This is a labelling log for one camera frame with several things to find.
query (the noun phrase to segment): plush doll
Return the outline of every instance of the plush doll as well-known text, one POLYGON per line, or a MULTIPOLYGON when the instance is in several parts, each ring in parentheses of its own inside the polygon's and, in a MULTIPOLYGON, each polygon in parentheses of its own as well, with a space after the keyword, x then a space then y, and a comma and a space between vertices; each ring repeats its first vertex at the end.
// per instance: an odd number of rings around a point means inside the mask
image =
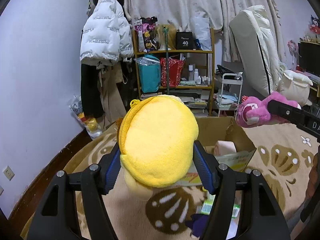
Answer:
POLYGON ((315 34, 320 34, 320 21, 311 15, 310 30, 315 34))
POLYGON ((133 100, 130 106, 116 122, 120 161, 129 190, 146 201, 153 187, 170 186, 186 175, 199 128, 190 109, 175 96, 133 100))
POLYGON ((273 92, 270 96, 260 101, 256 97, 248 97, 238 107, 236 122, 242 127, 255 127, 264 124, 288 123, 287 120, 279 116, 270 114, 267 107, 271 100, 276 100, 301 109, 296 101, 289 101, 278 92, 273 92))

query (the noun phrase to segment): power outlet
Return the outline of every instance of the power outlet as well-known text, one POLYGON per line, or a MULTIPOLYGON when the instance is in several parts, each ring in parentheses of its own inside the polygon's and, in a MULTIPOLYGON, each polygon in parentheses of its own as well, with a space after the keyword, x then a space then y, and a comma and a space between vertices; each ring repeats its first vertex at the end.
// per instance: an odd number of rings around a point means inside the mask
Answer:
POLYGON ((11 170, 11 168, 9 166, 7 166, 4 170, 3 170, 3 174, 7 177, 8 180, 11 180, 14 176, 13 171, 11 170))

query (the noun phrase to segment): white pillow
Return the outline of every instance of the white pillow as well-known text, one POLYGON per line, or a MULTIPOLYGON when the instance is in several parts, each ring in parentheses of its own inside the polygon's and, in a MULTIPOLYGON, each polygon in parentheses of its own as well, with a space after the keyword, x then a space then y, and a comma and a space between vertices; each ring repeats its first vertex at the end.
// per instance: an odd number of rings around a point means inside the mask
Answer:
POLYGON ((294 100, 304 106, 309 97, 312 81, 305 75, 292 70, 285 70, 279 83, 279 93, 288 100, 294 100))

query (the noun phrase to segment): colorful package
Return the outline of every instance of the colorful package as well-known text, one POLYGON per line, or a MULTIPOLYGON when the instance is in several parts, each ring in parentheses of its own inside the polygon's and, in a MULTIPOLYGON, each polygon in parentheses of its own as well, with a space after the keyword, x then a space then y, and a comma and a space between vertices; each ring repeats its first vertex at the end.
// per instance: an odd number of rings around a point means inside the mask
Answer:
POLYGON ((134 24, 134 28, 138 34, 138 44, 140 52, 150 52, 157 50, 156 43, 156 22, 157 17, 141 18, 134 24))

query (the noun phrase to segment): red gift bag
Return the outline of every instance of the red gift bag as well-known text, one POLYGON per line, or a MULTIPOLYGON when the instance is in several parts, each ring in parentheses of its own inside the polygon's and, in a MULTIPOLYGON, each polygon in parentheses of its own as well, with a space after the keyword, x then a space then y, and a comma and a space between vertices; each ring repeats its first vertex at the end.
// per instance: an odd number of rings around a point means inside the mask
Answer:
MULTIPOLYGON (((160 64, 161 64, 161 84, 163 87, 167 87, 166 58, 161 58, 160 64)), ((184 60, 178 60, 178 59, 169 57, 169 87, 176 87, 180 84, 183 65, 184 65, 184 60)))

